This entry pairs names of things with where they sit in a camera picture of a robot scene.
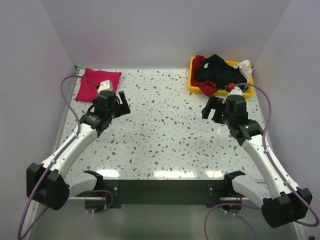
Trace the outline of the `dark red t shirt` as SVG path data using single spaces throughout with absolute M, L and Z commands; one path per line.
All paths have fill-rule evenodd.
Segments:
M 212 82 L 205 73 L 204 66 L 202 65 L 205 59 L 206 58 L 202 55 L 195 56 L 192 62 L 193 72 L 191 76 L 191 84 L 200 88 L 204 95 L 210 97 L 218 91 L 218 87 L 216 83 Z

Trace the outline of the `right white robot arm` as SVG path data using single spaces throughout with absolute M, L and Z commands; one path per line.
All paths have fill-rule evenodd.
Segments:
M 225 99 L 211 96 L 201 111 L 202 118 L 207 119 L 212 110 L 212 120 L 228 127 L 230 135 L 251 157 L 266 184 L 266 187 L 258 185 L 239 170 L 225 174 L 220 191 L 230 197 L 237 193 L 247 197 L 261 209 L 272 228 L 303 219 L 312 193 L 308 188 L 299 187 L 263 141 L 261 126 L 248 117 L 245 98 L 241 95 L 229 95 Z

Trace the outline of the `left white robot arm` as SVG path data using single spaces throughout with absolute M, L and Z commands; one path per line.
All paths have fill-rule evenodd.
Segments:
M 96 141 L 113 119 L 130 112 L 123 91 L 101 91 L 66 142 L 42 163 L 29 165 L 26 170 L 27 197 L 57 211 L 70 197 L 84 192 L 99 196 L 104 190 L 102 175 L 91 170 L 85 170 L 74 178 L 67 178 L 67 174 L 83 151 Z

